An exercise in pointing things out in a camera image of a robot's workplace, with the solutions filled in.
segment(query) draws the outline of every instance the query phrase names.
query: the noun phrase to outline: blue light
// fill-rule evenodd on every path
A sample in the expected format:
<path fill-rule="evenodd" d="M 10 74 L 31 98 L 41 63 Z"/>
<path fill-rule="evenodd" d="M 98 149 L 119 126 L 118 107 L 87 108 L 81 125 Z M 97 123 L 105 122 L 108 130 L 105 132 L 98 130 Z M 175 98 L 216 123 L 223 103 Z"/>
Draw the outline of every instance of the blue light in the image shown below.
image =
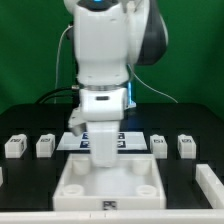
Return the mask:
<path fill-rule="evenodd" d="M 128 104 L 130 105 L 132 103 L 132 85 L 129 82 L 128 83 Z"/>

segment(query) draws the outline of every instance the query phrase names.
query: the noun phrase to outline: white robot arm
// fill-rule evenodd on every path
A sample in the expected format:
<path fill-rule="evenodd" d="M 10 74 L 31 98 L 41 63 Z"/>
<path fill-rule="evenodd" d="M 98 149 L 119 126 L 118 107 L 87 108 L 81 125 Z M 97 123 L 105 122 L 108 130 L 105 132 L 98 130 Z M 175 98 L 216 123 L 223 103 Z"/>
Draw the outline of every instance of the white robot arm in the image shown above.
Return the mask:
<path fill-rule="evenodd" d="M 74 46 L 79 66 L 80 107 L 69 120 L 73 133 L 86 123 L 92 161 L 116 162 L 120 121 L 127 107 L 126 65 L 153 64 L 168 38 L 156 0 L 64 0 L 74 15 Z"/>

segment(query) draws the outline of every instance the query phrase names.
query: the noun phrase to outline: black table surface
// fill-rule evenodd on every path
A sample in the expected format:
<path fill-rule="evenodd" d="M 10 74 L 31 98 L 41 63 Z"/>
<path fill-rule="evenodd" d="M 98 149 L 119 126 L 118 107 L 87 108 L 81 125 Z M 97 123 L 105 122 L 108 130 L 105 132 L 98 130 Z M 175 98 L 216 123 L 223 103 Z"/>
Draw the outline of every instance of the black table surface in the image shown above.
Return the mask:
<path fill-rule="evenodd" d="M 0 212 L 53 210 L 52 196 L 69 153 L 75 152 L 55 150 L 51 158 L 38 159 L 36 142 L 41 135 L 52 133 L 57 145 L 68 131 L 71 111 L 69 104 L 25 104 L 13 106 L 0 115 L 0 166 L 4 179 L 0 187 Z M 195 171 L 196 164 L 209 164 L 224 182 L 224 122 L 221 119 L 198 104 L 138 104 L 126 112 L 121 131 L 143 132 L 148 148 L 151 135 L 165 136 L 168 159 L 158 159 L 157 163 L 168 209 L 211 208 L 195 181 Z M 16 134 L 27 135 L 28 147 L 21 159 L 6 159 L 4 144 Z M 195 160 L 180 158 L 177 149 L 180 134 L 194 138 Z"/>

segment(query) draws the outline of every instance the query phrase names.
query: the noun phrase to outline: black wire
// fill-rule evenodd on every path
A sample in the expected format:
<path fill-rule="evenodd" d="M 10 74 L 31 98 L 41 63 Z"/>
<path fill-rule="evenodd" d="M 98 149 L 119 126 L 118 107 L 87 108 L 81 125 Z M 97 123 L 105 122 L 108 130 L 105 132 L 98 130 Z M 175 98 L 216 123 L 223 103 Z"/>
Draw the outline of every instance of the black wire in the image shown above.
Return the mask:
<path fill-rule="evenodd" d="M 50 100 L 50 99 L 52 99 L 52 98 L 59 98 L 59 97 L 73 97 L 73 95 L 54 95 L 54 96 L 49 96 L 49 97 L 47 97 L 42 103 L 45 103 L 46 101 L 48 101 L 48 100 Z"/>
<path fill-rule="evenodd" d="M 63 92 L 63 91 L 67 91 L 67 90 L 72 90 L 71 87 L 62 87 L 62 88 L 58 88 L 58 89 L 54 89 L 46 94 L 44 94 L 42 97 L 40 97 L 35 104 L 39 104 L 42 100 L 44 100 L 46 97 L 54 94 L 54 93 L 58 93 L 58 92 Z"/>

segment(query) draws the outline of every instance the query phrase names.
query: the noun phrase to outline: small white block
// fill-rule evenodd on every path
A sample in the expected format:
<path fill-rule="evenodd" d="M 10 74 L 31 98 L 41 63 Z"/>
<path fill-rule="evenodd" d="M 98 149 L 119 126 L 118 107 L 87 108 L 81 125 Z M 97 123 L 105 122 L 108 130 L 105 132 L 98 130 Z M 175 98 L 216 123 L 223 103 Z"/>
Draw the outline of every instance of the small white block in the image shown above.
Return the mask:
<path fill-rule="evenodd" d="M 41 135 L 36 144 L 37 158 L 49 158 L 55 148 L 55 136 L 52 134 Z"/>
<path fill-rule="evenodd" d="M 13 135 L 5 144 L 6 158 L 20 158 L 27 148 L 26 135 Z"/>
<path fill-rule="evenodd" d="M 167 159 L 167 143 L 164 136 L 150 136 L 150 149 L 157 159 Z"/>
<path fill-rule="evenodd" d="M 178 150 L 182 159 L 196 159 L 196 144 L 192 136 L 178 136 Z"/>
<path fill-rule="evenodd" d="M 196 181 L 213 209 L 224 209 L 224 186 L 207 164 L 196 166 Z"/>
<path fill-rule="evenodd" d="M 0 167 L 0 187 L 3 184 L 2 168 Z"/>

